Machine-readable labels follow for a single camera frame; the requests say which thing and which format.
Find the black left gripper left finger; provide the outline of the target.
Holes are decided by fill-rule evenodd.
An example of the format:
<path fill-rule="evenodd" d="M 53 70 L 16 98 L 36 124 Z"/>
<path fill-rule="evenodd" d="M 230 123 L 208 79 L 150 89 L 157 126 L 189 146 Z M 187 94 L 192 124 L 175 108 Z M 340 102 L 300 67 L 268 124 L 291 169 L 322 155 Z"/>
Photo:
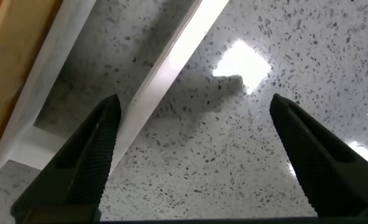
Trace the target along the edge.
<path fill-rule="evenodd" d="M 13 203 L 16 222 L 98 222 L 121 121 L 117 95 L 103 99 Z"/>

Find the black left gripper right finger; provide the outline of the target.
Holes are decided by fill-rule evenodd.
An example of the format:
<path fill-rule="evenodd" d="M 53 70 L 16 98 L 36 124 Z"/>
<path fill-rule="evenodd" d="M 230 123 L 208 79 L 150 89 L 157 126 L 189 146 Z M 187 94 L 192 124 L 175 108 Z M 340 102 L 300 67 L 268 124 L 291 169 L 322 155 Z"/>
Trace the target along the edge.
<path fill-rule="evenodd" d="M 368 217 L 368 161 L 295 102 L 275 94 L 269 111 L 315 212 L 321 217 Z"/>

